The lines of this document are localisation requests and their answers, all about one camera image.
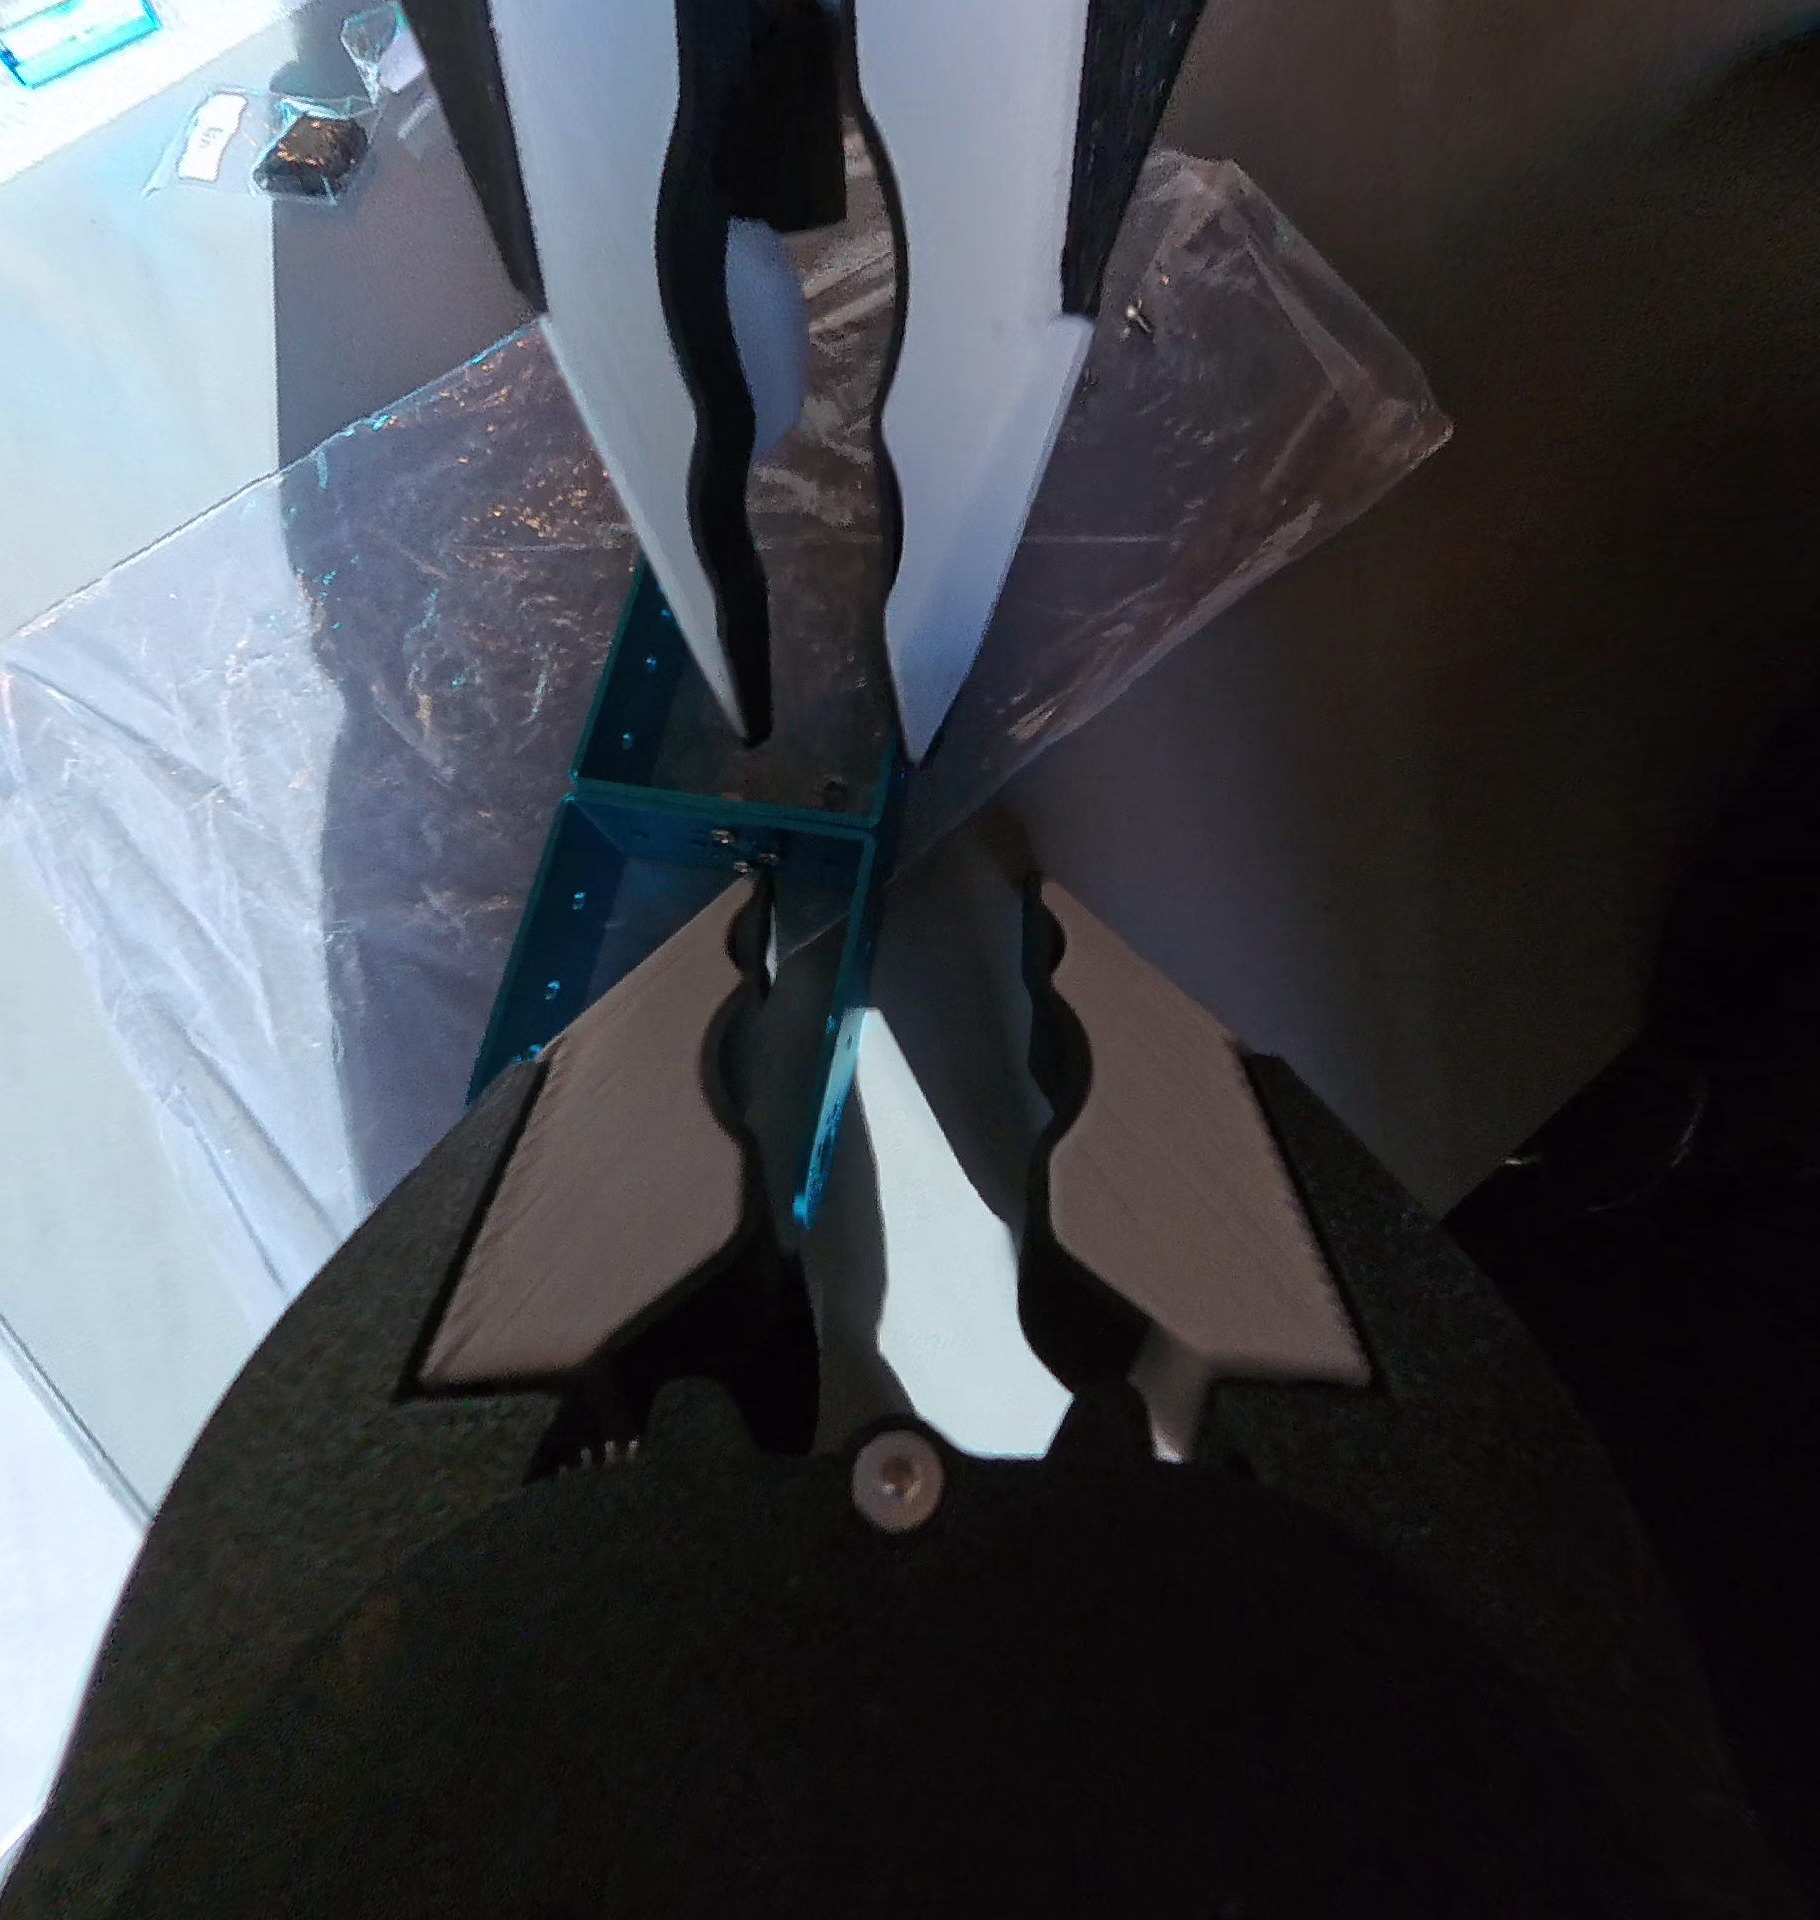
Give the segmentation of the pile of small screw bags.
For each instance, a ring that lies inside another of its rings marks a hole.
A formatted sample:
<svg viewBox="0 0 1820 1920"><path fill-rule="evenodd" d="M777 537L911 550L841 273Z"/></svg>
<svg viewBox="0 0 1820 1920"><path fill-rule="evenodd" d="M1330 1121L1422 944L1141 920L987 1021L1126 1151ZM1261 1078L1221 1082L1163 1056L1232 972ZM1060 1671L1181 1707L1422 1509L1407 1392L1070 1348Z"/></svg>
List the pile of small screw bags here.
<svg viewBox="0 0 1820 1920"><path fill-rule="evenodd" d="M310 98L217 89L174 133L144 195L188 191L338 206L361 191L381 141L422 155L442 126L442 110L401 5L349 14L339 40L356 93Z"/></svg>

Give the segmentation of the small blue metal bracket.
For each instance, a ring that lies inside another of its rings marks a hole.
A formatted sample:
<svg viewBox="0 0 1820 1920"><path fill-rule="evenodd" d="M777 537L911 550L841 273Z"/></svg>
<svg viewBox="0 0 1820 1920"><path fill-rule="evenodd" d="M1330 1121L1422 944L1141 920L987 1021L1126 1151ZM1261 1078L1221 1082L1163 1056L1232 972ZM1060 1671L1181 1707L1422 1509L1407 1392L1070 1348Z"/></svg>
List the small blue metal bracket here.
<svg viewBox="0 0 1820 1920"><path fill-rule="evenodd" d="M153 2L0 2L0 65L35 89L157 32Z"/></svg>

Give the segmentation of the white instruction sheet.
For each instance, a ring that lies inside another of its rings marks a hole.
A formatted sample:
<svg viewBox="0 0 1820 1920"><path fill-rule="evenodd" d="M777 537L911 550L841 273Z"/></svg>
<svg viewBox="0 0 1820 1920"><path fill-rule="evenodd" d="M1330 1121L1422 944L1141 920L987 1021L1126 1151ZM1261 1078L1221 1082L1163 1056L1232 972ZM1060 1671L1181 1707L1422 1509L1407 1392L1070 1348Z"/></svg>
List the white instruction sheet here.
<svg viewBox="0 0 1820 1920"><path fill-rule="evenodd" d="M0 1886L46 1806L149 1525L0 1314Z"/></svg>

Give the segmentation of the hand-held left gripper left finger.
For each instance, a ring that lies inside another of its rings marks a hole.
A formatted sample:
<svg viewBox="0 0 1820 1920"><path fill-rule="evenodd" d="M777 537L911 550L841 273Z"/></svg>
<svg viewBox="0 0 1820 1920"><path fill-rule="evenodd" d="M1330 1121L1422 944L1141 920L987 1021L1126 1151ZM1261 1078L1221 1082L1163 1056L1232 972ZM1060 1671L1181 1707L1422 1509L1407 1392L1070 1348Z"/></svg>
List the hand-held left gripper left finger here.
<svg viewBox="0 0 1820 1920"><path fill-rule="evenodd" d="M544 1054L416 1382L431 1395L632 1379L760 1355L784 1260L724 1034L760 988L738 938L767 894L737 878Z"/></svg>

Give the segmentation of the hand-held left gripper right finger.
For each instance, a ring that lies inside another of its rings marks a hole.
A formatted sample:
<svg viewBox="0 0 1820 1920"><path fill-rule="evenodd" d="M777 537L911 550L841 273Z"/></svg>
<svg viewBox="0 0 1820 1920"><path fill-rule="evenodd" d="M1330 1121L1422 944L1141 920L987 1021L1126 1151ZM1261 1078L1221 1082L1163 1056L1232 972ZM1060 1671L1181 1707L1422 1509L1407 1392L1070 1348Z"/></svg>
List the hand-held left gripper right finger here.
<svg viewBox="0 0 1820 1920"><path fill-rule="evenodd" d="M1028 1170L1020 1320L1073 1395L1126 1382L1192 1456L1223 1379L1363 1387L1372 1360L1243 1050L1066 887L1024 889Z"/></svg>

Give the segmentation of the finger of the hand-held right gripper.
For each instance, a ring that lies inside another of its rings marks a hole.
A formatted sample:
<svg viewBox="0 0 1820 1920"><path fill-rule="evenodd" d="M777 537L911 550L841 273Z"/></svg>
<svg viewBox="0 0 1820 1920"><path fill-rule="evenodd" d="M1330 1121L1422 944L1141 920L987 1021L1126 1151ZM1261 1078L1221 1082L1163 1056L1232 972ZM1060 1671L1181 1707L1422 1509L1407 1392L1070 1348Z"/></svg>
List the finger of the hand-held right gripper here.
<svg viewBox="0 0 1820 1920"><path fill-rule="evenodd" d="M1086 2L853 8L907 263L880 407L901 520L883 621L913 758L983 643L1094 332L1062 284L1086 23Z"/></svg>
<svg viewBox="0 0 1820 1920"><path fill-rule="evenodd" d="M699 411L673 348L659 208L682 73L675 5L494 2L491 34L533 220L544 332L724 722L754 743L699 550Z"/></svg>

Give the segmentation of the large clear plastic bag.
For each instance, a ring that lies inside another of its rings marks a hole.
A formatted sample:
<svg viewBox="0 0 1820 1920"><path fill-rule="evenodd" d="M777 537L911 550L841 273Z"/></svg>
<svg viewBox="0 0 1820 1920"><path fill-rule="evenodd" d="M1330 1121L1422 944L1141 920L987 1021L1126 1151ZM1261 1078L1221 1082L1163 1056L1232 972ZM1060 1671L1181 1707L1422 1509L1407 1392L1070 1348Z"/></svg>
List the large clear plastic bag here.
<svg viewBox="0 0 1820 1920"><path fill-rule="evenodd" d="M1450 438L1243 170L1154 152L901 862ZM529 325L0 648L0 831L261 1327L463 1105L632 554Z"/></svg>

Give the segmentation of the blue metal bracket assembly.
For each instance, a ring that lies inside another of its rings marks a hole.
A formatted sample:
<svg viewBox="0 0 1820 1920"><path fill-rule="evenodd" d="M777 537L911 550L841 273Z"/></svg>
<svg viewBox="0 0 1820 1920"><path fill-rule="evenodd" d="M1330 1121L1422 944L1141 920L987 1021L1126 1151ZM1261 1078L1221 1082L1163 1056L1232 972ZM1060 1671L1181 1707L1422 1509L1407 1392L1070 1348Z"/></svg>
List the blue metal bracket assembly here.
<svg viewBox="0 0 1820 1920"><path fill-rule="evenodd" d="M853 1085L908 768L897 730L887 724L855 777L853 808L727 797L719 771L668 768L666 743L689 682L690 648L649 560L638 556L466 1102L476 1102L509 1065L537 1058L602 996L594 975L630 863L820 889L834 900L833 924L845 931L805 1082L809 1128L797 1151L792 1215L808 1232L824 1201Z"/></svg>

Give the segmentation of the white foam tray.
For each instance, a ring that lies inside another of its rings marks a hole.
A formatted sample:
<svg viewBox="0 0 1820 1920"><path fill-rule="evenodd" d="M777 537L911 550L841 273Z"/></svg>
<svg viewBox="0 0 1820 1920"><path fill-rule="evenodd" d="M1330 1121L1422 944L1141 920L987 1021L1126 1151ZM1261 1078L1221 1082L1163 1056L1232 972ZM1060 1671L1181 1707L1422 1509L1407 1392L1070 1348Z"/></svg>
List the white foam tray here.
<svg viewBox="0 0 1820 1920"><path fill-rule="evenodd" d="M343 49L343 25L349 14L377 5L187 2L153 7L159 17L155 35L53 85L25 89L14 85L0 65L0 186L74 146L85 135L104 130L121 114L165 95L177 85L188 85L194 90L187 104L170 120L170 136L157 149L155 163L199 100L217 89L345 98L359 90L359 78ZM238 57L252 35L298 22L306 13L324 17L327 47L352 71L349 81L247 81L239 71L225 71L215 81L198 79L198 71L209 63Z"/></svg>

